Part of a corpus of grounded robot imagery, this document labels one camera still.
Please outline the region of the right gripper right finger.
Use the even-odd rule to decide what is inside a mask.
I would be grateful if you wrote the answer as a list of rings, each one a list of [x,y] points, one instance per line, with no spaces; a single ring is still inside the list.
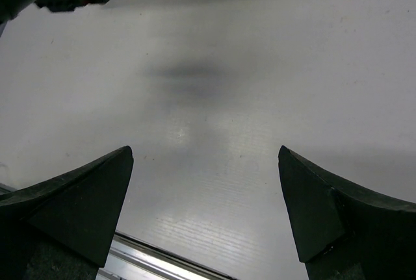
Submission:
[[[348,181],[282,146],[279,178],[309,279],[414,279],[415,204]]]

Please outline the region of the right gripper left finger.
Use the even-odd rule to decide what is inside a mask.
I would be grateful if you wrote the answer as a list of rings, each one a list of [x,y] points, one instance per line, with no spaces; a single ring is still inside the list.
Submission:
[[[27,188],[1,185],[1,278],[95,279],[133,163],[132,149],[124,146]]]

